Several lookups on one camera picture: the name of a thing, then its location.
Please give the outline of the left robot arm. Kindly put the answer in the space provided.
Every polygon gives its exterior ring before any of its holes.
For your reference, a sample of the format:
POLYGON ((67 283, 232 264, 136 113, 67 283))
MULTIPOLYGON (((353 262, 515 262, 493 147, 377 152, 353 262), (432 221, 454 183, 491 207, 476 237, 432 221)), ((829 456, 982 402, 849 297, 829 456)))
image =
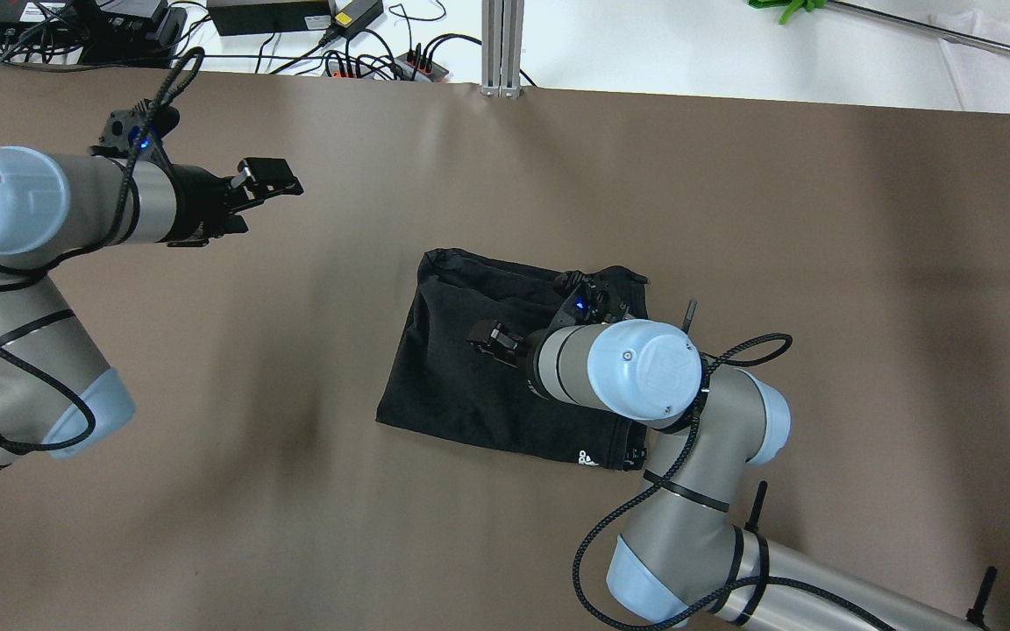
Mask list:
POLYGON ((0 147, 0 471, 63 459, 135 415, 127 387, 53 283, 59 262, 110 246, 199 247, 244 233, 241 212, 303 187, 288 162, 245 157, 237 174, 168 163, 152 141, 88 156, 0 147))

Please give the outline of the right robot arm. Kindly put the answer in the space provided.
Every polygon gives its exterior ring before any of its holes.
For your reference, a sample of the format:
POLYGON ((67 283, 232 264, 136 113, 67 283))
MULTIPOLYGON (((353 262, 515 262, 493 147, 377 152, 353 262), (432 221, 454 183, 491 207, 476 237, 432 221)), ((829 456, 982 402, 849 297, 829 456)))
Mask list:
POLYGON ((781 392, 735 359, 769 336, 716 357, 698 352, 685 329, 646 319, 574 324, 529 338, 480 321, 468 340, 525 372, 542 398, 616 413, 656 439, 640 492, 602 519, 574 555, 577 598, 607 626, 628 623, 590 602, 581 563, 605 528, 620 526, 607 591, 643 630, 681 628, 698 612, 743 630, 985 630, 994 572, 957 616, 770 542, 758 528, 760 506, 745 527, 729 522, 744 467, 770 462, 790 434, 781 392))

